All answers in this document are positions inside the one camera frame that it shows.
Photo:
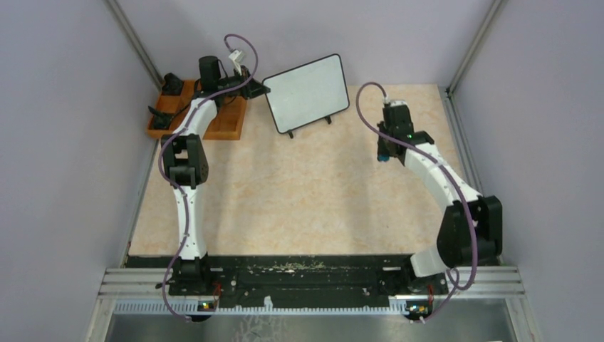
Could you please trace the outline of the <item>white whiteboard with black frame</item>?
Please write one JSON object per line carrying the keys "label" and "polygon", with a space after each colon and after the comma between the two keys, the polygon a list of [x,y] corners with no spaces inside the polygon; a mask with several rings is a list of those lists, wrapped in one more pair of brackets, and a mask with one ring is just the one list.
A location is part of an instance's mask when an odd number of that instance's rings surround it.
{"label": "white whiteboard with black frame", "polygon": [[350,107],[350,96],[337,53],[268,76],[261,84],[276,131],[293,138],[294,130],[320,120],[332,123],[332,115]]}

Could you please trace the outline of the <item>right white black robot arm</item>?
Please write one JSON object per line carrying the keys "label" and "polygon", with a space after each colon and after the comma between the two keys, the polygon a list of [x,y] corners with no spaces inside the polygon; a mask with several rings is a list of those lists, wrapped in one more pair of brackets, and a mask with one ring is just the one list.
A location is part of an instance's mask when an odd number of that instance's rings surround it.
{"label": "right white black robot arm", "polygon": [[444,159],[434,140],[412,124],[377,125],[378,159],[396,157],[416,175],[442,210],[436,242],[410,257],[401,284],[420,293],[429,276],[458,266],[479,265],[499,257],[503,249],[503,208],[495,196],[484,196],[468,185]]}

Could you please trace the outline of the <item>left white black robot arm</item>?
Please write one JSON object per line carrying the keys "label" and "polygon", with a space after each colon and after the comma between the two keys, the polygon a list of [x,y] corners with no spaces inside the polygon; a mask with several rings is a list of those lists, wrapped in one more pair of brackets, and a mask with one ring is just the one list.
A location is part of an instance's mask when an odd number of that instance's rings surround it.
{"label": "left white black robot arm", "polygon": [[202,236],[202,190],[209,176],[202,138],[227,98],[248,100],[271,91],[243,66],[241,51],[232,52],[229,58],[234,65],[232,76],[221,74],[221,61],[216,56],[200,58],[201,89],[194,94],[180,125],[162,137],[158,160],[161,176],[173,187],[179,222],[179,248],[169,268],[174,279],[185,281],[197,295],[208,293],[214,284]]}

